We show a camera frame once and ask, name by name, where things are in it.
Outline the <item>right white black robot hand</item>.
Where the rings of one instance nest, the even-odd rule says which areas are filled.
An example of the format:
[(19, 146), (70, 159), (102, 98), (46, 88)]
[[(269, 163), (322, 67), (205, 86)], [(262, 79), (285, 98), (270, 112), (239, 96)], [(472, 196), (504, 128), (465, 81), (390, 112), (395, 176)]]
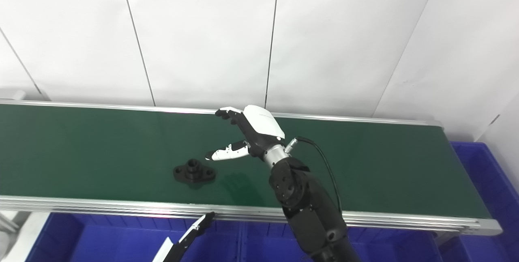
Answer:
[(283, 143), (284, 131), (268, 110), (257, 105), (247, 105), (243, 110), (224, 107), (217, 110), (215, 116), (229, 119), (232, 125), (237, 125), (244, 140), (209, 151), (205, 156), (207, 161), (231, 160), (250, 155), (273, 166), (289, 157)]

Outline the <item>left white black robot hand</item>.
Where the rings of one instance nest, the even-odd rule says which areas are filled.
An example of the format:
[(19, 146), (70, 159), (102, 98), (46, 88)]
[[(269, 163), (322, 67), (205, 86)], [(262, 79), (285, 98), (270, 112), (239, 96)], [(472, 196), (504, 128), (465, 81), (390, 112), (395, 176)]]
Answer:
[(198, 218), (189, 229), (174, 243), (169, 237), (165, 238), (155, 254), (154, 262), (180, 262), (193, 241), (203, 235), (212, 224), (215, 212), (209, 212)]

